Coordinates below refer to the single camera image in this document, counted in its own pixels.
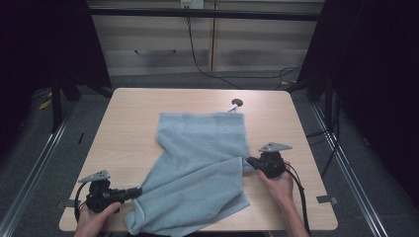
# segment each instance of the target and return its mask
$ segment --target towel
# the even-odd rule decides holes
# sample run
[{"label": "towel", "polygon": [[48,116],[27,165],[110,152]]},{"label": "towel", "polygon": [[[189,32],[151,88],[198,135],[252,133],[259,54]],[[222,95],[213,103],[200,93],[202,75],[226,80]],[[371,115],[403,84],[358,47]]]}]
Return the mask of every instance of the towel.
[{"label": "towel", "polygon": [[184,236],[249,205],[242,114],[160,114],[156,139],[163,152],[126,215],[130,234]]}]

